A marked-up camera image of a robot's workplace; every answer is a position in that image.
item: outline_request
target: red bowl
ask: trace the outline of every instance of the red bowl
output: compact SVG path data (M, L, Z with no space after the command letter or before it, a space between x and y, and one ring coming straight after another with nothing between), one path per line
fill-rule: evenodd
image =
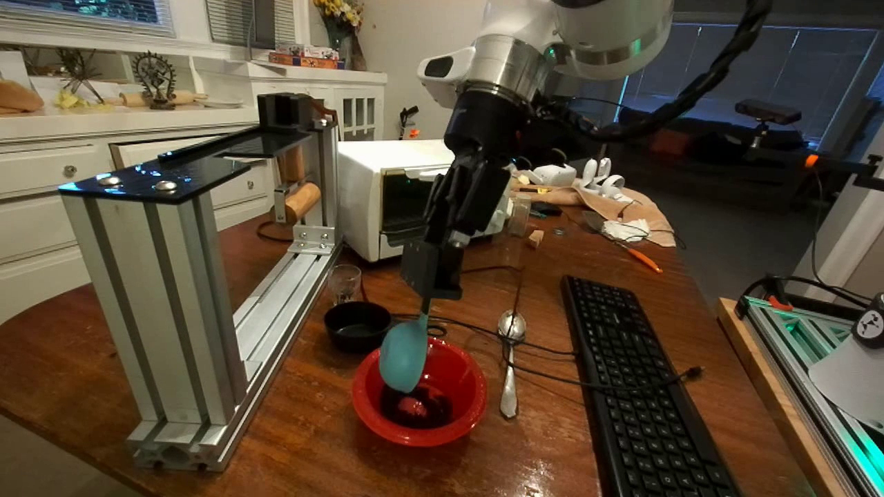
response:
M381 406L388 390L383 386L377 360L381 350L366 353L349 384L352 413L374 436L406 448L438 448L465 436L486 415L486 384L475 363L460 348L431 338L416 390L442 396L448 419L435 429L409 429L388 419L388 415L383 415L388 404Z

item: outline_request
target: white cloth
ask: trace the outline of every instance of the white cloth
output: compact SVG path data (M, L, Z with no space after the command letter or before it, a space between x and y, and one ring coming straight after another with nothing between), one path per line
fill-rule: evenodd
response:
M633 222L605 222L602 223L602 236L620 240L620 243L638 243L646 240L652 233L652 228L642 219L633 219Z
M526 178L533 185L572 185L577 172L572 167L539 167Z

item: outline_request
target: spoon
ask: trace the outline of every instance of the spoon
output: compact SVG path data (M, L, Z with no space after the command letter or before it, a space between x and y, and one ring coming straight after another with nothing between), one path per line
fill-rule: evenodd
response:
M388 390L410 392L420 384L428 345L428 305L416 320L394 324L381 342L381 379Z
M524 338L521 315L504 312L496 324L496 338L504 342L504 379L499 392L499 415L512 419L518 415L518 396L517 396L517 342Z

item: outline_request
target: cabinet drawer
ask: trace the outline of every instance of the cabinet drawer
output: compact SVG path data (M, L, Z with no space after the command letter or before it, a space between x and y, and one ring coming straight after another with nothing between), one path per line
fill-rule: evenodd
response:
M94 178L109 170L109 156L98 145L0 150L0 199L36 197L59 182Z
M244 175L211 188L211 207L224 210L231 205L254 201L269 197L269 175L264 163L250 167Z
M163 141L142 141L142 145L109 145L115 170L127 170L142 160L155 160L169 150L184 150L204 141L214 141L221 135L196 135L196 138L163 138Z
M0 205L0 265L75 246L59 197Z

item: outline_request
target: black keyboard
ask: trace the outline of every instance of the black keyboard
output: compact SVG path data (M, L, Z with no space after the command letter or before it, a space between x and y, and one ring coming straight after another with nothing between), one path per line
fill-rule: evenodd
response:
M740 495L633 290L561 286L605 495Z

